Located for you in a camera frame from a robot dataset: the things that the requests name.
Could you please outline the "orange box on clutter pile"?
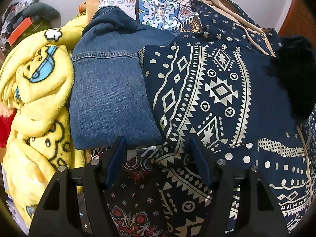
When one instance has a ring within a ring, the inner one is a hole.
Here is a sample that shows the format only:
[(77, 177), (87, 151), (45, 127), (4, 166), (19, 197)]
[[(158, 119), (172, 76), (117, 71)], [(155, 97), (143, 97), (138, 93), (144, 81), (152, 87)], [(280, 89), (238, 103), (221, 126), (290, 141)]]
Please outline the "orange box on clutter pile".
[(7, 39), (10, 46), (12, 46), (16, 40), (22, 35), (22, 33), (27, 30), (28, 27), (32, 25), (32, 20), (30, 17), (25, 18), (11, 33)]

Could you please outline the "folded blue denim jeans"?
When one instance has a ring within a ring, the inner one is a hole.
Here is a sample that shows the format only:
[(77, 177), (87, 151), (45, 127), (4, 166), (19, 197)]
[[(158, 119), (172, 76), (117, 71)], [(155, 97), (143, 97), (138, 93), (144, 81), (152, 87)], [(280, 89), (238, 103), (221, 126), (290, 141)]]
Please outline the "folded blue denim jeans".
[(147, 45), (168, 45), (173, 38), (171, 31), (139, 24), (118, 7), (96, 12), (72, 54), (69, 113), (75, 148), (109, 147), (119, 136), (131, 148), (162, 143), (138, 52)]

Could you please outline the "navy patterned hooded garment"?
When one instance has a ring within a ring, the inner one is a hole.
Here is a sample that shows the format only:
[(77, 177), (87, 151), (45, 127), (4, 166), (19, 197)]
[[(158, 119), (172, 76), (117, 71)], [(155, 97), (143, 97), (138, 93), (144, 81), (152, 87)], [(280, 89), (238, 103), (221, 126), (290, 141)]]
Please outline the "navy patterned hooded garment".
[(313, 47), (261, 28), (230, 0), (191, 2), (202, 33), (139, 53), (165, 138), (155, 181), (168, 233), (202, 236), (212, 191), (190, 152), (195, 137), (231, 166), (257, 166), (295, 236), (315, 194)]

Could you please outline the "colourful patchwork bedspread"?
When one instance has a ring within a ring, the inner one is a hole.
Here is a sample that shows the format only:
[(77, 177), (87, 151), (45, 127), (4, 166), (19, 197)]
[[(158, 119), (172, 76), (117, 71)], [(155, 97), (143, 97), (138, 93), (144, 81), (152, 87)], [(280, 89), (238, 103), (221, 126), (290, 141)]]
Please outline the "colourful patchwork bedspread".
[[(174, 37), (179, 34), (181, 23), (193, 15), (190, 0), (96, 1), (96, 5), (93, 5), (91, 1), (87, 2), (89, 23), (99, 9), (115, 6), (137, 23), (162, 31), (171, 31)], [(156, 125), (161, 132), (161, 144), (163, 144), (165, 138), (157, 122)], [(134, 148), (127, 144), (127, 149)], [(159, 210), (150, 212), (148, 208), (151, 199), (155, 196), (154, 183), (150, 179), (151, 173), (151, 162), (147, 157), (136, 156), (131, 161), (127, 161), (124, 157), (115, 182), (105, 191), (119, 236), (159, 236), (162, 234), (163, 227), (159, 221)]]

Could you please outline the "yellow cartoon fleece blanket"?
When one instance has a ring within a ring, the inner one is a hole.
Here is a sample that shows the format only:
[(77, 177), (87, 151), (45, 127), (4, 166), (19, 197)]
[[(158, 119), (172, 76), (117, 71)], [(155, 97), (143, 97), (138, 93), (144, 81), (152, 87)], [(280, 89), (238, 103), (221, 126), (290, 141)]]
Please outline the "yellow cartoon fleece blanket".
[(87, 23), (81, 13), (61, 28), (25, 38), (1, 68), (1, 103), (17, 111), (2, 163), (5, 190), (27, 226), (56, 170), (86, 163), (84, 151), (73, 146), (68, 105), (71, 55)]

